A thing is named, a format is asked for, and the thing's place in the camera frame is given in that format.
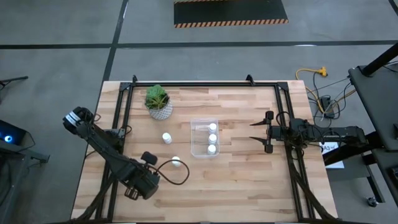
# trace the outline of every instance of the gray floor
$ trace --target gray floor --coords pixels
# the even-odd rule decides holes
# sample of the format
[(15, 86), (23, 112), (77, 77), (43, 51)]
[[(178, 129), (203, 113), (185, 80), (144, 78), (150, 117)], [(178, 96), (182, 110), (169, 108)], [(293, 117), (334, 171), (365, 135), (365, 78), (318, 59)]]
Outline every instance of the gray floor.
[[(110, 43), (121, 0), (0, 0), (0, 44)], [(398, 16), (387, 0), (283, 0), (289, 24), (281, 26), (172, 28), (171, 0), (130, 0), (120, 42), (329, 41), (398, 39)], [(118, 49), (110, 80), (291, 80), (299, 68), (326, 66), (329, 76), (317, 86), (345, 78), (348, 69), (370, 62), (388, 45), (329, 47), (215, 47)], [(12, 223), (67, 220), (72, 209), (86, 144), (62, 126), (76, 106), (94, 110), (108, 49), (0, 50), (0, 78), (28, 75), (1, 92), (0, 119), (29, 130), (34, 150), (51, 154), (50, 162), (30, 170)], [(312, 74), (300, 77), (310, 88)], [(347, 81), (320, 91), (336, 96)], [(358, 98), (347, 99), (332, 126), (373, 126)], [(368, 207), (366, 179), (331, 182), (339, 217), (394, 223), (397, 207), (377, 167), (373, 167), (387, 203)]]

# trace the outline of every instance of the power strip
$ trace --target power strip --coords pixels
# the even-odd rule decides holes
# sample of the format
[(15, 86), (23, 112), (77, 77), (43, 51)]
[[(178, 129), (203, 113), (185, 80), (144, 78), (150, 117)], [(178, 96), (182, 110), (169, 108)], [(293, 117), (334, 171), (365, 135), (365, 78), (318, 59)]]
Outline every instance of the power strip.
[(321, 107), (322, 107), (322, 109), (325, 111), (326, 109), (328, 110), (328, 111), (330, 111), (330, 112), (326, 112), (325, 113), (325, 117), (326, 118), (335, 118), (335, 112), (333, 111), (333, 109), (331, 110), (331, 106), (329, 106), (330, 105), (330, 103), (331, 103), (331, 100), (330, 100), (330, 97), (329, 96), (323, 96), (323, 97), (321, 97), (320, 98), (320, 103), (321, 103)]

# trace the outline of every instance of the butcher block tabletop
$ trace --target butcher block tabletop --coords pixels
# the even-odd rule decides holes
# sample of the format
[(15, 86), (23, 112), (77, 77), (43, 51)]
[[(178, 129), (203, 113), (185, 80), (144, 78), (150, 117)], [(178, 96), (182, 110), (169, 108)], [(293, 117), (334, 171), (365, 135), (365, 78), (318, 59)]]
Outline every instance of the butcher block tabletop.
[[(289, 84), (296, 118), (312, 121), (304, 82)], [(104, 82), (96, 124), (110, 129), (120, 82)], [(297, 215), (287, 167), (284, 144), (273, 142), (274, 152), (266, 154), (264, 146), (249, 136), (264, 138), (265, 126), (250, 126), (262, 121), (267, 110), (278, 113), (272, 87), (165, 87), (174, 106), (163, 121), (151, 118), (144, 105), (146, 88), (133, 91), (124, 155), (139, 159), (143, 152), (155, 154), (157, 166), (178, 156), (190, 168), (183, 185), (172, 185), (160, 179), (158, 191), (148, 200), (131, 200), (119, 184), (114, 222), (294, 222)], [(119, 123), (122, 123), (126, 96)], [(216, 118), (219, 124), (220, 153), (212, 159), (197, 159), (191, 154), (190, 121), (194, 118)], [(172, 144), (165, 144), (163, 133), (170, 133)], [(337, 217), (328, 176), (319, 147), (305, 149), (305, 167), (310, 188), (326, 210)], [(84, 161), (76, 193), (72, 218), (78, 217), (98, 193), (104, 159), (91, 154)], [(182, 181), (184, 166), (163, 166), (162, 172), (175, 182)], [(300, 190), (305, 217), (307, 208)], [(104, 205), (104, 217), (108, 204)]]

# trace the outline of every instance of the white plant pot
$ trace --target white plant pot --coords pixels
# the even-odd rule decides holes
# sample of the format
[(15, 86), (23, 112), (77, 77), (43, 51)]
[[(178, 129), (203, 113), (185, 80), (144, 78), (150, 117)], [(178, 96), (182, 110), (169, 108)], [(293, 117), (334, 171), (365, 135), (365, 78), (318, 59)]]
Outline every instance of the white plant pot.
[(171, 103), (171, 100), (169, 98), (169, 101), (167, 102), (166, 106), (164, 106), (162, 109), (159, 110), (154, 110), (154, 109), (149, 109), (149, 114), (155, 118), (155, 119), (167, 119), (173, 111), (173, 105)]

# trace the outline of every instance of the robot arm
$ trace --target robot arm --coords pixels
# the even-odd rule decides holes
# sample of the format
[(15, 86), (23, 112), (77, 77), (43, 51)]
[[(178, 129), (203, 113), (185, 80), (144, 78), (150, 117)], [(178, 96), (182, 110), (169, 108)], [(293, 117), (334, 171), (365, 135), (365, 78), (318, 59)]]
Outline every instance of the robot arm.
[[(125, 196), (137, 200), (150, 198), (158, 189), (160, 177), (148, 166), (119, 153), (124, 130), (104, 131), (93, 123), (94, 115), (86, 108), (75, 108), (63, 118), (63, 125), (72, 134), (84, 139), (108, 162), (115, 178), (127, 187)], [(141, 159), (155, 165), (156, 156), (145, 152)]]
[(276, 141), (287, 141), (295, 147), (305, 149), (310, 142), (344, 142), (346, 144), (362, 147), (368, 142), (363, 130), (357, 126), (345, 128), (321, 128), (310, 124), (307, 120), (294, 118), (289, 121), (289, 127), (272, 126), (274, 112), (267, 111), (266, 118), (255, 125), (268, 125), (267, 139), (251, 137), (265, 145), (265, 151), (272, 153), (271, 139)]

